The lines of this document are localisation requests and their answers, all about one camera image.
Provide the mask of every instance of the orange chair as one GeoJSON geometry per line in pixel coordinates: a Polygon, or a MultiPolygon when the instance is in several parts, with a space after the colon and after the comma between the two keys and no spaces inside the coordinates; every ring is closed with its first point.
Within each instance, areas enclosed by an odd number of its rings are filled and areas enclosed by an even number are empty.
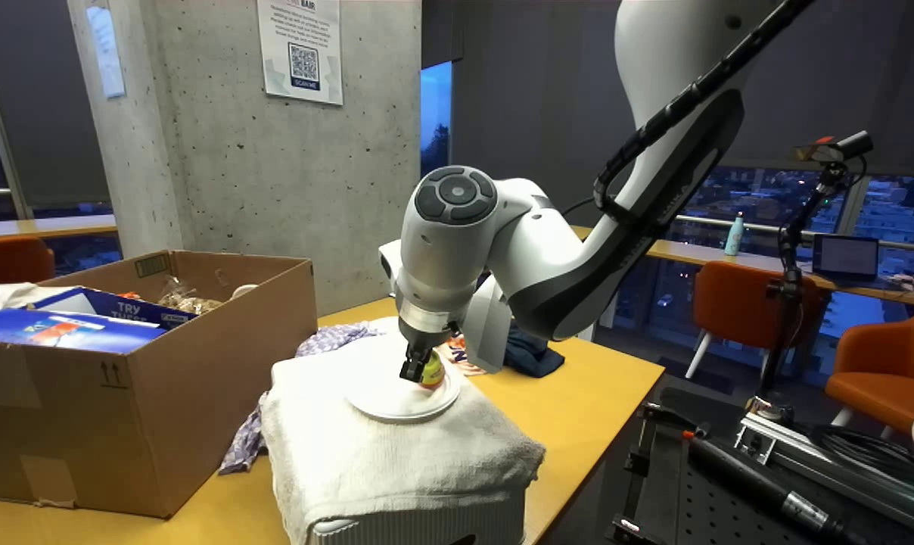
{"type": "Polygon", "coordinates": [[[852,412],[863,412],[908,432],[914,425],[914,318],[851,328],[822,392],[845,407],[833,425],[847,425],[852,412]]]}
{"type": "Polygon", "coordinates": [[[0,281],[41,281],[55,275],[55,254],[41,239],[0,242],[0,281]]]}
{"type": "MultiPolygon", "coordinates": [[[[766,357],[776,346],[783,322],[783,302],[775,293],[776,284],[779,272],[753,270],[733,261],[709,261],[697,272],[694,322],[703,331],[703,341],[689,362],[687,380],[694,380],[698,371],[710,341],[733,341],[760,350],[766,371],[766,357]]],[[[822,307],[822,290],[812,279],[803,279],[795,325],[790,325],[783,350],[799,346],[805,332],[820,325],[822,307]]]]}

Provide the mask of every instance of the open cardboard box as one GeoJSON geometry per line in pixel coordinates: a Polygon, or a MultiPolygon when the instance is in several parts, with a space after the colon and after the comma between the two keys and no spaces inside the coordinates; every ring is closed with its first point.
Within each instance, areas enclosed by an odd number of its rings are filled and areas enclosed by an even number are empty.
{"type": "Polygon", "coordinates": [[[175,516],[317,328],[309,261],[161,252],[41,284],[158,301],[172,275],[213,301],[258,287],[132,355],[0,346],[0,501],[175,516]]]}

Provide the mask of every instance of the wooden table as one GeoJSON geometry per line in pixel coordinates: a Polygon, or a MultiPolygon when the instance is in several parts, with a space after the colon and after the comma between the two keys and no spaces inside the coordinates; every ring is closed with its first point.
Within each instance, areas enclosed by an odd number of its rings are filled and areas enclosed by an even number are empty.
{"type": "MultiPolygon", "coordinates": [[[[377,301],[327,316],[321,325],[369,322],[389,312],[389,301],[377,301]]],[[[526,542],[538,542],[550,531],[661,375],[646,362],[583,341],[552,342],[552,350],[566,368],[547,380],[535,382],[514,372],[471,380],[526,436],[547,448],[538,481],[526,491],[526,542]]],[[[211,476],[172,521],[0,502],[0,542],[282,545],[285,532],[272,501],[272,467],[263,457],[245,476],[211,476]]]]}
{"type": "MultiPolygon", "coordinates": [[[[760,270],[776,270],[779,272],[779,257],[771,254],[734,254],[726,257],[722,249],[713,247],[694,247],[694,242],[671,242],[671,239],[657,239],[646,249],[646,257],[654,261],[675,261],[675,263],[689,263],[689,266],[703,266],[709,261],[734,261],[734,263],[746,263],[746,266],[760,266],[760,270]]],[[[845,293],[860,293],[860,296],[875,296],[875,301],[885,301],[885,302],[900,302],[900,307],[914,307],[914,293],[900,290],[900,287],[855,287],[855,284],[837,284],[833,279],[815,275],[812,263],[799,263],[799,270],[805,275],[812,275],[822,290],[845,290],[845,293]]]]}
{"type": "Polygon", "coordinates": [[[3,239],[106,238],[106,235],[119,235],[116,216],[68,216],[68,217],[0,222],[0,242],[3,239]]]}

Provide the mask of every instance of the concrete pillar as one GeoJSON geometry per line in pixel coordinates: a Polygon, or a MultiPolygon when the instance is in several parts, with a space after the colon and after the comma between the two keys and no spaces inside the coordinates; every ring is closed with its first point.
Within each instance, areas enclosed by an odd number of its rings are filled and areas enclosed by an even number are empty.
{"type": "Polygon", "coordinates": [[[417,0],[342,0],[342,106],[263,95],[253,0],[68,0],[124,254],[309,257],[323,312],[383,293],[417,182],[417,0]],[[106,101],[83,11],[109,5],[106,101]]]}

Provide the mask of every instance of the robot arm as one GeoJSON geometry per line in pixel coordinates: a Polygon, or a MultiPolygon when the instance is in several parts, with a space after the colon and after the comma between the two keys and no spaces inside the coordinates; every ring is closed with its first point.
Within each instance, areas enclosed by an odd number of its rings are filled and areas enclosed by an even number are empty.
{"type": "Polygon", "coordinates": [[[638,132],[598,182],[607,184],[635,164],[613,200],[603,200],[605,216],[583,242],[526,180],[495,182],[471,168],[429,172],[409,200],[399,247],[383,249],[383,261],[396,263],[389,279],[409,341],[399,375],[420,380],[432,346],[463,328],[487,272],[531,332],[560,341],[593,325],[738,133],[742,78],[733,74],[805,5],[809,0],[619,4],[613,56],[638,132]]]}

